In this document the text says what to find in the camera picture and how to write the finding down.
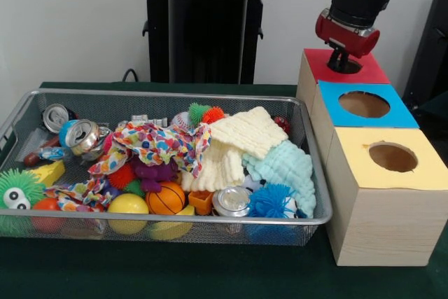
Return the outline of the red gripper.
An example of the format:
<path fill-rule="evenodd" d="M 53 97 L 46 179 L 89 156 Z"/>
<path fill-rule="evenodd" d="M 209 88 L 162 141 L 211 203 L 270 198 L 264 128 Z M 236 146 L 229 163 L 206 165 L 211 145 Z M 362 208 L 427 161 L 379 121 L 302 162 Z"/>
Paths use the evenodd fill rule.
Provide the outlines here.
<path fill-rule="evenodd" d="M 357 58 L 368 55 L 380 37 L 380 31 L 374 27 L 355 28 L 336 21 L 330 16 L 328 8 L 318 16 L 315 31 L 320 39 L 334 48 L 327 63 L 330 69 L 345 69 L 349 54 Z"/>

